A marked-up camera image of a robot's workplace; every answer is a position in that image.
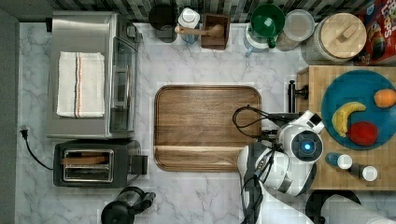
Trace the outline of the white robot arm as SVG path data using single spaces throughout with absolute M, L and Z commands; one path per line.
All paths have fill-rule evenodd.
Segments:
M 306 192 L 323 153 L 321 118 L 307 110 L 294 119 L 270 114 L 284 123 L 273 137 L 263 136 L 244 147 L 237 160 L 244 218 L 241 224 L 314 224 L 302 212 L 269 191 L 291 196 Z

